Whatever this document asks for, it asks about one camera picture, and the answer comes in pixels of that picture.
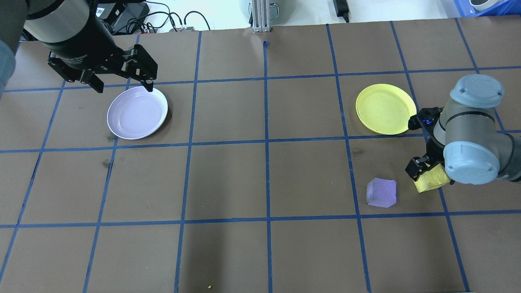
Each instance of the purple sponge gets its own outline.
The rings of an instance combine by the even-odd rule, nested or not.
[[[367,204],[390,207],[396,203],[396,181],[375,178],[367,184]]]

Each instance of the white plate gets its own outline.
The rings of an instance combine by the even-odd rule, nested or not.
[[[136,87],[119,94],[107,112],[109,129],[123,139],[139,139],[156,131],[165,121],[168,104],[165,95],[154,88],[147,92]]]

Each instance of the dark stain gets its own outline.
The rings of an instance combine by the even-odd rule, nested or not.
[[[351,152],[353,153],[353,155],[361,155],[364,153],[364,150],[361,148],[352,148]]]
[[[107,142],[114,142],[116,140],[116,136],[113,134],[107,135]]]
[[[104,160],[101,164],[105,169],[108,169],[110,167],[110,159]]]

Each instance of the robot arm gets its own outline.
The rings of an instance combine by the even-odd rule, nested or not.
[[[458,81],[443,109],[422,109],[409,129],[429,134],[427,153],[406,168],[413,180],[437,164],[454,181],[486,184],[495,179],[521,181],[521,137],[495,130],[494,108],[503,98],[503,85],[486,75]]]
[[[96,74],[117,74],[135,79],[152,91],[157,63],[141,45],[136,44],[128,51],[116,46],[85,0],[1,2],[2,17],[5,14],[10,25],[16,24],[0,35],[0,41],[6,45],[4,49],[16,52],[23,26],[51,50],[48,64],[66,81],[78,80],[101,93],[104,84]],[[3,78],[4,86],[10,75]]]

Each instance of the plate rim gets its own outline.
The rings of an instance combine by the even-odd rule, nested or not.
[[[111,126],[111,123],[109,122],[109,115],[110,115],[110,112],[111,112],[111,109],[113,109],[113,105],[114,103],[116,103],[117,101],[121,100],[121,99],[124,99],[124,97],[122,97],[123,95],[125,94],[129,94],[132,92],[136,92],[136,93],[140,93],[140,92],[143,92],[143,91],[146,91],[147,93],[153,95],[155,98],[157,98],[160,102],[161,102],[161,108],[162,108],[162,114],[161,114],[161,119],[159,120],[159,123],[153,128],[151,129],[151,131],[148,131],[146,135],[144,136],[139,136],[139,137],[135,137],[135,138],[128,138],[128,137],[123,137],[123,136],[120,136],[118,135],[113,127]],[[152,92],[148,92],[143,86],[138,86],[138,87],[133,87],[133,88],[129,88],[123,92],[121,92],[119,95],[117,95],[116,98],[114,98],[114,100],[110,103],[110,106],[108,107],[108,110],[107,110],[107,126],[108,126],[108,129],[117,137],[119,138],[123,138],[123,139],[127,139],[127,140],[136,140],[136,139],[142,139],[142,138],[145,138],[147,136],[150,136],[151,134],[153,134],[154,132],[156,132],[160,127],[161,125],[163,125],[163,123],[165,122],[165,119],[166,119],[166,115],[168,114],[168,101],[166,100],[166,97],[165,95],[160,91],[158,90],[157,88],[153,88]]]
[[[400,133],[404,133],[405,131],[407,131],[408,128],[406,127],[404,130],[397,130],[399,132],[394,131],[393,133],[383,133],[381,131],[375,130],[374,127],[370,127],[369,125],[367,125],[364,122],[364,120],[360,117],[360,111],[358,110],[358,105],[359,105],[360,98],[361,98],[361,96],[365,95],[368,91],[372,90],[373,88],[384,88],[383,91],[386,91],[386,92],[389,92],[389,89],[397,90],[398,91],[398,98],[400,99],[400,101],[403,101],[405,103],[406,108],[409,110],[409,114],[412,114],[409,117],[411,117],[411,116],[413,116],[413,115],[415,115],[417,113],[416,104],[414,103],[414,100],[412,99],[412,97],[407,92],[405,92],[401,88],[399,88],[397,86],[394,86],[392,84],[377,83],[377,84],[372,84],[372,85],[364,88],[358,94],[358,96],[356,97],[355,109],[356,109],[356,114],[357,114],[358,119],[360,120],[360,122],[365,127],[367,127],[367,129],[369,129],[369,130],[371,130],[371,131],[373,131],[375,133],[381,134],[381,135],[398,135]]]

